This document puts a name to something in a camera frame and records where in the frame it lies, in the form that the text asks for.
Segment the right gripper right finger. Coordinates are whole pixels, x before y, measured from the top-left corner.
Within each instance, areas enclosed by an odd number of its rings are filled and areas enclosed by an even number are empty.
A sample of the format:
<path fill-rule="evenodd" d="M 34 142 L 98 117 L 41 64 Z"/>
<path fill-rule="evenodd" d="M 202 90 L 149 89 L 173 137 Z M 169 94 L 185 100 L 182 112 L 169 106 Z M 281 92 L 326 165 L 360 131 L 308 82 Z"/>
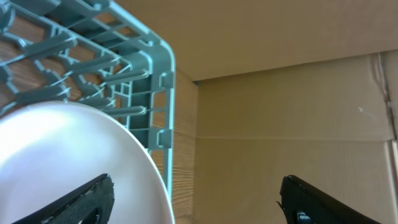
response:
<path fill-rule="evenodd" d="M 295 175 L 283 178 L 280 196 L 288 224 L 379 224 Z"/>

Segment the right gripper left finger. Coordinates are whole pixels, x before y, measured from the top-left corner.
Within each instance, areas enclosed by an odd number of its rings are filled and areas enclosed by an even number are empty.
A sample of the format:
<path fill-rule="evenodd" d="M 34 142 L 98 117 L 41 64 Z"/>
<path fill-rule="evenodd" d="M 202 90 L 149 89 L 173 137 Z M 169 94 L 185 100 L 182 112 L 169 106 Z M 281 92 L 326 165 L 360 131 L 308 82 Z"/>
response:
<path fill-rule="evenodd" d="M 114 205 L 114 183 L 101 174 L 13 224 L 107 224 Z"/>

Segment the large white plate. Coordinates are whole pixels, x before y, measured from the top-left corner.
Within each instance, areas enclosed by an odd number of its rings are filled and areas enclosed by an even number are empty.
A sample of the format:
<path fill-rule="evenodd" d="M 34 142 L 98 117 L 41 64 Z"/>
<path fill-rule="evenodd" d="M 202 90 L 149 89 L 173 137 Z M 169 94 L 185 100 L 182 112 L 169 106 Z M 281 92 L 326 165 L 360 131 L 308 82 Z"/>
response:
<path fill-rule="evenodd" d="M 123 125 L 78 103 L 46 102 L 1 119 L 1 222 L 24 218 L 101 174 L 111 223 L 173 223 L 154 161 Z"/>

